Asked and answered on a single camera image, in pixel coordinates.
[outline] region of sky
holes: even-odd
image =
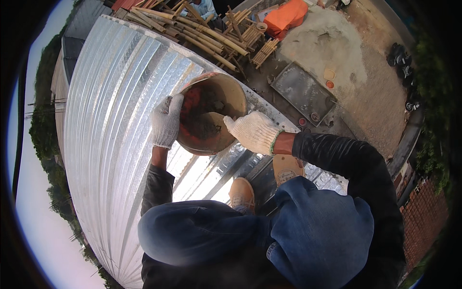
[[[72,10],[72,5],[73,0],[62,0],[58,3],[42,33],[30,48],[26,76],[26,104],[33,103],[35,99],[35,75],[42,49],[61,31]],[[26,105],[26,113],[32,110],[33,106]],[[79,253],[81,249],[79,242],[69,240],[73,233],[67,221],[49,210],[50,198],[46,189],[50,184],[35,154],[29,128],[30,119],[26,119],[16,200],[16,210],[24,235],[43,271],[56,288],[103,289],[103,279],[98,274],[94,274],[97,268],[86,262]],[[7,161],[10,184],[14,170],[17,134],[18,89],[16,86],[8,122]]]

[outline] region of red brick wall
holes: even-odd
[[[431,180],[419,181],[400,208],[404,220],[404,254],[409,273],[425,256],[448,218],[444,194],[435,195]]]

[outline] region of orange tarp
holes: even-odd
[[[289,28],[303,23],[303,17],[307,12],[308,5],[303,0],[290,0],[265,17],[263,22],[268,25],[266,33],[281,41],[286,37]]]

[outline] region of blue jeans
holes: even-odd
[[[339,288],[364,267],[374,232],[361,198],[318,190],[303,177],[275,194],[280,212],[243,215],[211,201],[166,203],[149,209],[138,224],[140,245],[151,258],[176,266],[212,262],[248,242],[297,288]]]

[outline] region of bucket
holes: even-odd
[[[265,33],[266,29],[268,29],[268,25],[263,22],[257,23],[257,29],[263,33]]]
[[[247,112],[244,90],[232,77],[211,72],[193,78],[180,92],[184,95],[177,141],[195,155],[213,155],[235,138],[223,116],[243,117]]]

